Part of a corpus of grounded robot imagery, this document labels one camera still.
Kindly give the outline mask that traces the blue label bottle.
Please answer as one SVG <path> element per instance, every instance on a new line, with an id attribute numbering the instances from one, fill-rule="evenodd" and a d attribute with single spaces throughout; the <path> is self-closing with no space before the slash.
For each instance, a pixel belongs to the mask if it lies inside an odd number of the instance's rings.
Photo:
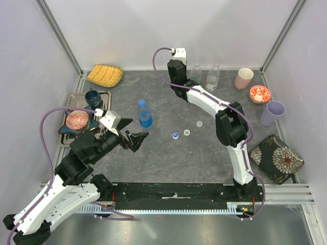
<path id="1" fill-rule="evenodd" d="M 138 120 L 143 128 L 150 128 L 153 124 L 151 109 L 144 99 L 138 100 Z"/>

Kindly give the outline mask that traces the blue white Pocari cap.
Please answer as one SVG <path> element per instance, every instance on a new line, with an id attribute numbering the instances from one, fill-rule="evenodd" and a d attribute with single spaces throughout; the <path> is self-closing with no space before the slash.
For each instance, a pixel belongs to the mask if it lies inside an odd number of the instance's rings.
<path id="1" fill-rule="evenodd" d="M 179 138 L 179 134 L 177 132 L 173 133 L 172 138 L 173 139 L 178 139 Z"/>

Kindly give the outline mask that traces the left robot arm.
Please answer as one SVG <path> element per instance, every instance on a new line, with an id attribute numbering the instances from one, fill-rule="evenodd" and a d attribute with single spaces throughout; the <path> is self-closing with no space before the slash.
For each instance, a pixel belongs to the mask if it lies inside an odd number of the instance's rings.
<path id="1" fill-rule="evenodd" d="M 99 138 L 92 131 L 79 133 L 44 189 L 20 213 L 9 214 L 3 219 L 10 230 L 7 243 L 43 244 L 75 211 L 93 201 L 108 200 L 114 186 L 103 174 L 94 175 L 88 183 L 84 180 L 92 174 L 92 165 L 115 147 L 133 152 L 139 149 L 149 133 L 126 131 L 123 136 L 120 130 L 131 122 L 130 118 L 122 118 L 117 127 Z"/>

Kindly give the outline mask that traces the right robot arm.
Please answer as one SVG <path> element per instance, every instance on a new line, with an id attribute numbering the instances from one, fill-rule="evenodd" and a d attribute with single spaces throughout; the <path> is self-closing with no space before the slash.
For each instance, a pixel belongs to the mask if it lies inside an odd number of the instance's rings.
<path id="1" fill-rule="evenodd" d="M 242 106 L 222 101 L 207 93 L 200 85 L 186 76 L 186 66 L 180 60 L 168 62 L 171 88 L 185 101 L 200 107 L 215 119 L 216 135 L 227 147 L 233 166 L 234 195 L 240 201 L 252 196 L 258 183 L 251 171 L 247 156 L 249 122 Z"/>

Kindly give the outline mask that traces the green white bottle cap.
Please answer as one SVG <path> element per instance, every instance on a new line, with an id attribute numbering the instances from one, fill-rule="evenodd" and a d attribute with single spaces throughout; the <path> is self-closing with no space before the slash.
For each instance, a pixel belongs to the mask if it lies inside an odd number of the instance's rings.
<path id="1" fill-rule="evenodd" d="M 185 129 L 184 132 L 183 132 L 183 134 L 184 134 L 185 136 L 189 136 L 190 133 L 191 133 L 191 132 L 190 132 L 189 129 Z"/>

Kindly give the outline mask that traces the red label clear bottle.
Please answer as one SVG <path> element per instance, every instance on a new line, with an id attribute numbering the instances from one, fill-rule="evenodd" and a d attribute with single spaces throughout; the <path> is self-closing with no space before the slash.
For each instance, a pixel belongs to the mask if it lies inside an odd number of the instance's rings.
<path id="1" fill-rule="evenodd" d="M 214 91 L 217 88 L 218 81 L 220 78 L 220 66 L 218 63 L 214 63 L 212 68 L 209 70 L 206 78 L 206 89 L 208 91 Z"/>

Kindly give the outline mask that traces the green label bottle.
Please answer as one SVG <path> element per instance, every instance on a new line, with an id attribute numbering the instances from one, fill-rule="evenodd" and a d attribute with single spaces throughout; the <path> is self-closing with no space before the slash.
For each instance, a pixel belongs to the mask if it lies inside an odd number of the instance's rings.
<path id="1" fill-rule="evenodd" d="M 189 74 L 189 79 L 194 81 L 195 84 L 200 85 L 202 78 L 202 71 L 199 63 L 195 63 Z"/>

